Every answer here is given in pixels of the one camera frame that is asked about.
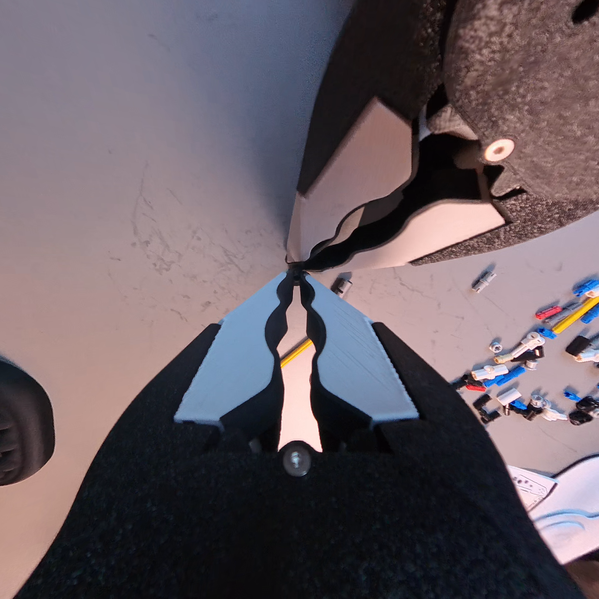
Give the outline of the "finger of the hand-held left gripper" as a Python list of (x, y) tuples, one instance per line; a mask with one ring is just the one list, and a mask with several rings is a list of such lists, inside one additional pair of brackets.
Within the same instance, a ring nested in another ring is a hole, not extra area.
[(411, 122), (373, 98), (308, 190), (296, 192), (287, 262), (347, 240), (368, 203), (408, 180), (412, 147)]
[(505, 225), (491, 201), (440, 199), (416, 211), (404, 199), (390, 214), (355, 229), (341, 243), (319, 251), (303, 263), (305, 271), (345, 271), (403, 266), (446, 247)]

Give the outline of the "white book stand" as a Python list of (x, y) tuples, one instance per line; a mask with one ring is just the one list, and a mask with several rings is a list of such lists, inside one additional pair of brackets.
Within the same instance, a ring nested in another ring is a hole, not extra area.
[(562, 565), (598, 550), (598, 455), (553, 476), (557, 485), (528, 516)]

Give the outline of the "yellow axle rod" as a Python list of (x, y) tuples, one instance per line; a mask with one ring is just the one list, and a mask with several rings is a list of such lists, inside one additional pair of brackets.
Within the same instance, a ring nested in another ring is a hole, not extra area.
[(312, 341), (308, 337), (304, 337), (302, 340), (297, 342), (292, 348), (290, 348), (284, 355), (280, 357), (281, 368), (284, 368), (287, 364), (301, 355), (304, 351), (313, 346)]

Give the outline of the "pile of small brick pieces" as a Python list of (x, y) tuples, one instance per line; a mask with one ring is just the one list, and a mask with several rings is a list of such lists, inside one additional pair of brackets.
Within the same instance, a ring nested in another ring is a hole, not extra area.
[(498, 339), (489, 344), (492, 358), (487, 363), (466, 371), (450, 386), (458, 391), (479, 393), (472, 408), (481, 424), (489, 425), (501, 416), (519, 415), (532, 422), (542, 417), (548, 422), (569, 422), (582, 426), (598, 420), (598, 396), (564, 390), (563, 396), (572, 407), (566, 412), (541, 393), (525, 398), (514, 385), (527, 373), (537, 371), (545, 357), (548, 341), (558, 339), (573, 325), (598, 323), (598, 277), (585, 279), (572, 289), (573, 300), (550, 304), (534, 314), (537, 325), (509, 351)]

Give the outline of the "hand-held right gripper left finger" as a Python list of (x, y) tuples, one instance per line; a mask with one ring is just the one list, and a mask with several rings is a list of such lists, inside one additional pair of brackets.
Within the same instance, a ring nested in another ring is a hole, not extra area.
[(282, 272), (218, 323), (218, 332), (174, 416), (176, 423), (225, 423), (274, 384), (282, 399), (278, 345), (288, 330), (293, 277)]

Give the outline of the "sticker sheet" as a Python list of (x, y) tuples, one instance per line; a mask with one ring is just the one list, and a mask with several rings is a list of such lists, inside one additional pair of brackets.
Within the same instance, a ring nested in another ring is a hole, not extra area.
[(527, 512), (539, 505), (558, 485), (558, 480), (535, 471), (506, 466), (519, 498)]

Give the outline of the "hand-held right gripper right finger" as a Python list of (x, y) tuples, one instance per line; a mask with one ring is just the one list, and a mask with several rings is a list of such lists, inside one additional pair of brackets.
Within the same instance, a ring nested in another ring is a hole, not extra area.
[(319, 423), (418, 419), (373, 321), (308, 274), (300, 279), (307, 335), (315, 348), (311, 405)]

